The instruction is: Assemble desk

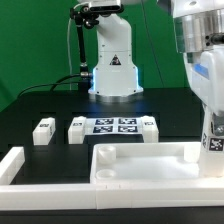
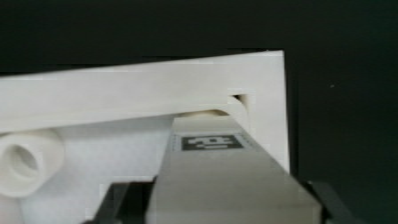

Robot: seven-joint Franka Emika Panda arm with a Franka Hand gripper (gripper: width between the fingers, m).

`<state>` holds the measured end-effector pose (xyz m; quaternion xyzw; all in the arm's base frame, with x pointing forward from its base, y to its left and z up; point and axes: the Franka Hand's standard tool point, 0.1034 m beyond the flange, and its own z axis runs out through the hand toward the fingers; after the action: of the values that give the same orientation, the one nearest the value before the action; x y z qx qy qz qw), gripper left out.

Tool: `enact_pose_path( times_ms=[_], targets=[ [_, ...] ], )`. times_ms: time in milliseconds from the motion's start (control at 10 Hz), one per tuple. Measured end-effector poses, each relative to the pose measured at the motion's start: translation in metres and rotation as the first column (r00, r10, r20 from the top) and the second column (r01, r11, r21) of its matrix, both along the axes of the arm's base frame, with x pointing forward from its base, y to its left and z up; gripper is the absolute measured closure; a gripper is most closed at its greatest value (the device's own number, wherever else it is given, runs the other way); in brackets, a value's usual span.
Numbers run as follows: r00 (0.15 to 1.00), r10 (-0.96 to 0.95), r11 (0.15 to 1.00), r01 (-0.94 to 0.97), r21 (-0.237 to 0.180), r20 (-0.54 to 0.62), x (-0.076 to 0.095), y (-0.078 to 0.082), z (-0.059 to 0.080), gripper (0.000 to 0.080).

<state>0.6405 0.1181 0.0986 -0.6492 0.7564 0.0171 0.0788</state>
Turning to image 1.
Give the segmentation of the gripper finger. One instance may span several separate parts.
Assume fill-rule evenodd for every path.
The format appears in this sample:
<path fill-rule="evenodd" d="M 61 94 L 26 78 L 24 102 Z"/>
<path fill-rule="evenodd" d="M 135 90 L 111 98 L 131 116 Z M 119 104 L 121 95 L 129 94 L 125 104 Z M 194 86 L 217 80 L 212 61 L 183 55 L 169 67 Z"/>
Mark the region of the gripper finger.
<path fill-rule="evenodd" d="M 224 116 L 213 115 L 213 132 L 216 136 L 224 136 Z"/>

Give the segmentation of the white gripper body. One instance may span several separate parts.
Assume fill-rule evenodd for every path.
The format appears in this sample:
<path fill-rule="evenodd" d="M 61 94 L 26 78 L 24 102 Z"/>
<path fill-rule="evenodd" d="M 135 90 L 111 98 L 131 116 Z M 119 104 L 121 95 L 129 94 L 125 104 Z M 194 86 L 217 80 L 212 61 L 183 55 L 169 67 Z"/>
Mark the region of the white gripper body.
<path fill-rule="evenodd" d="M 224 116 L 224 46 L 183 54 L 191 90 L 217 116 Z"/>

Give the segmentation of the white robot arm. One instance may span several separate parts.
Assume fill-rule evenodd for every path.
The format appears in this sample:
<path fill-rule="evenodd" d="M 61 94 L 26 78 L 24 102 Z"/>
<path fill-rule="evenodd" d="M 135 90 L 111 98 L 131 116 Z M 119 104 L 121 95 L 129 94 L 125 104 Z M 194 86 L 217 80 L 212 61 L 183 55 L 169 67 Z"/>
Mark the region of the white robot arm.
<path fill-rule="evenodd" d="M 97 28 L 98 64 L 89 93 L 121 98 L 140 93 L 132 62 L 132 34 L 119 14 L 144 0 L 78 0 L 81 21 Z M 224 137 L 224 0 L 156 0 L 174 22 L 176 48 L 183 55 L 188 83 L 201 99 L 203 131 Z"/>

